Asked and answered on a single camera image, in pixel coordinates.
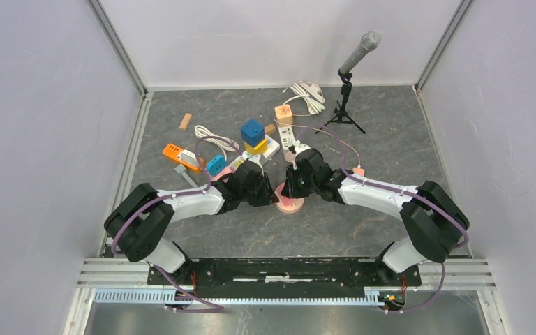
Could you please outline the pink round socket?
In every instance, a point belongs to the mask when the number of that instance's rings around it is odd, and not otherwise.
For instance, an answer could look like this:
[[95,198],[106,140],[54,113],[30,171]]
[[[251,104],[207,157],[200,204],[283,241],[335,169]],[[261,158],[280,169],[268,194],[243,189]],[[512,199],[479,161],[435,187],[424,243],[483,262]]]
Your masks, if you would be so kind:
[[281,204],[281,197],[284,196],[284,195],[282,195],[282,191],[284,189],[284,186],[285,186],[285,184],[282,183],[275,190],[275,194],[276,194],[276,197],[277,197],[277,201],[275,202],[275,206],[279,211],[281,211],[284,214],[297,213],[298,211],[301,210],[301,208],[304,205],[304,198],[300,198],[300,199],[292,198],[292,199],[295,199],[295,203],[293,204],[293,206],[292,207],[284,207]]

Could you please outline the pink red plug adapter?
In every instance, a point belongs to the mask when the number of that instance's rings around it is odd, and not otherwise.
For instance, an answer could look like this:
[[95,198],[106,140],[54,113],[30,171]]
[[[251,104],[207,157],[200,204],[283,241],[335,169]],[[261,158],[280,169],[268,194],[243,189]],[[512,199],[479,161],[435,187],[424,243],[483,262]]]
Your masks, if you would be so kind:
[[281,197],[281,204],[284,207],[292,207],[294,203],[295,203],[295,199],[287,198],[284,196]]

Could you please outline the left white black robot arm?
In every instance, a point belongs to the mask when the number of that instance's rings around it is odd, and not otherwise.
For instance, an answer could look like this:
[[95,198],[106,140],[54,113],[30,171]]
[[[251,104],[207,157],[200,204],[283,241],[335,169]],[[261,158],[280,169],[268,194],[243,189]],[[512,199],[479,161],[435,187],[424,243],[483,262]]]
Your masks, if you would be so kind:
[[234,172],[206,186],[180,191],[156,190],[138,185],[106,218],[103,227],[112,238],[112,251],[129,261],[161,266],[174,284],[191,277],[185,253],[164,238],[173,222],[233,211],[246,202],[252,207],[269,206],[277,199],[269,177],[260,164],[247,160]]

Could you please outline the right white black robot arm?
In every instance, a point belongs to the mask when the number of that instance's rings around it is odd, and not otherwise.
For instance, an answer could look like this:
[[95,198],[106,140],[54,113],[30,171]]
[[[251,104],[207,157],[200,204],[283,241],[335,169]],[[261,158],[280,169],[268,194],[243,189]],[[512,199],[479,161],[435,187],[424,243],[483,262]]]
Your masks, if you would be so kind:
[[317,149],[305,144],[289,150],[293,159],[282,196],[298,199],[316,194],[327,202],[366,207],[403,223],[406,237],[387,247],[375,266],[381,283],[394,284],[405,270],[426,260],[443,263],[455,248],[468,243],[469,220],[439,184],[376,181],[345,168],[331,168]]

